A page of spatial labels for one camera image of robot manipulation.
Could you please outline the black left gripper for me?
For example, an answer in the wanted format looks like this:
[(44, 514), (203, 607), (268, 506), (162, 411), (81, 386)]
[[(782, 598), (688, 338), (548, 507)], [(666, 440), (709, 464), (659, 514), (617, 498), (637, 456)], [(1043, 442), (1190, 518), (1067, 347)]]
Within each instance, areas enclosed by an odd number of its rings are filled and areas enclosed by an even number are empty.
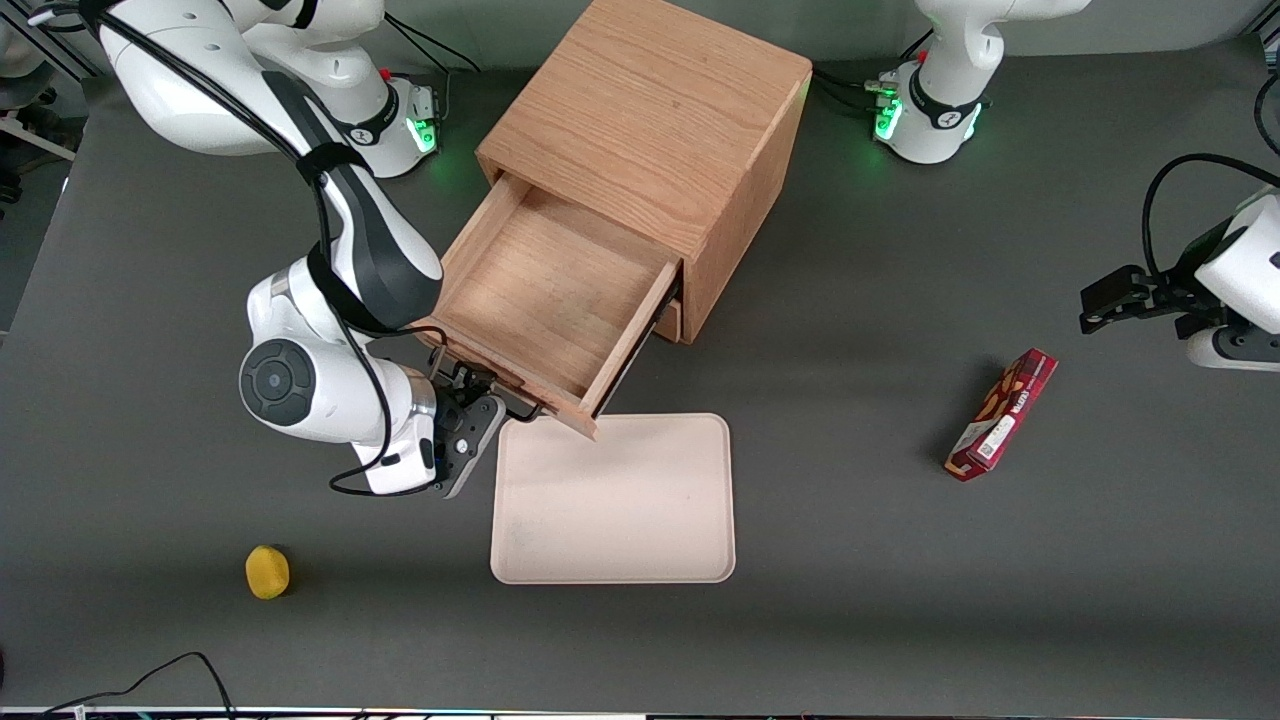
[(1207, 286), (1196, 278), (1196, 272), (1206, 266), (1234, 243), (1243, 229), (1230, 231), (1228, 225), (1215, 225), (1194, 238), (1170, 266), (1161, 269), (1149, 242), (1149, 274), (1138, 265), (1124, 265), (1094, 281), (1080, 291), (1079, 328), (1092, 334), (1106, 325), (1125, 319), (1181, 314), (1176, 319), (1176, 333), (1181, 341), (1233, 322), (1233, 310)]

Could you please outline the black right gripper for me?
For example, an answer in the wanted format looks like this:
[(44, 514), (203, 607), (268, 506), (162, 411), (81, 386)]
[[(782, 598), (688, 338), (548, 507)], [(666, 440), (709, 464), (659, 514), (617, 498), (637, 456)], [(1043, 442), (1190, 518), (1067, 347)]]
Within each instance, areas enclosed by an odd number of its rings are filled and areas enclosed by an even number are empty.
[(433, 346), (428, 373), (436, 404), (475, 404), (500, 398), (498, 375), (483, 364), (460, 360), (444, 345)]

